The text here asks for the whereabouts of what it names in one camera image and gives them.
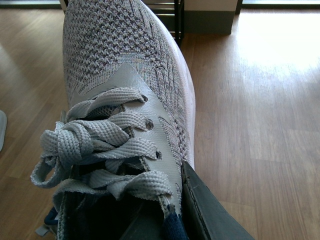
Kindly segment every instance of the sneaker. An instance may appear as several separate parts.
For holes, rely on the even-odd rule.
[[[188,239],[181,166],[194,165],[195,96],[170,33],[140,0],[73,0],[63,63],[70,110],[41,136],[31,175],[58,185],[57,239]]]

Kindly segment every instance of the knit shoe upper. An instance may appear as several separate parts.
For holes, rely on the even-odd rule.
[[[85,196],[77,209],[129,194],[158,201],[167,224],[181,213],[181,165],[193,161],[193,132],[188,80],[166,34],[140,0],[69,2],[63,63],[70,110],[43,133],[31,175],[39,187],[59,185],[59,239],[68,239],[61,229],[66,192]]]

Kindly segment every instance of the shoelace bow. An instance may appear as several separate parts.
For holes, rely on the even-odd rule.
[[[63,192],[81,192],[92,195],[112,194],[120,199],[124,192],[147,199],[169,194],[169,179],[160,171],[147,171],[139,175],[116,175],[118,167],[132,157],[159,157],[157,146],[142,138],[130,138],[125,128],[148,131],[152,122],[141,113],[124,111],[106,120],[77,120],[85,118],[92,110],[103,106],[121,104],[147,98],[131,87],[114,88],[100,94],[96,99],[78,103],[67,113],[64,122],[56,122],[54,131],[46,130],[41,136],[43,153],[35,166],[32,182],[41,188],[59,185],[54,194],[55,205],[60,205]],[[105,161],[107,170],[95,170],[81,179],[68,179],[73,165],[88,165]]]

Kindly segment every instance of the shoe tongue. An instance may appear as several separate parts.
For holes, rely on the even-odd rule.
[[[86,120],[101,120],[108,119],[113,115],[123,112],[121,106],[101,106],[92,110],[87,116]]]

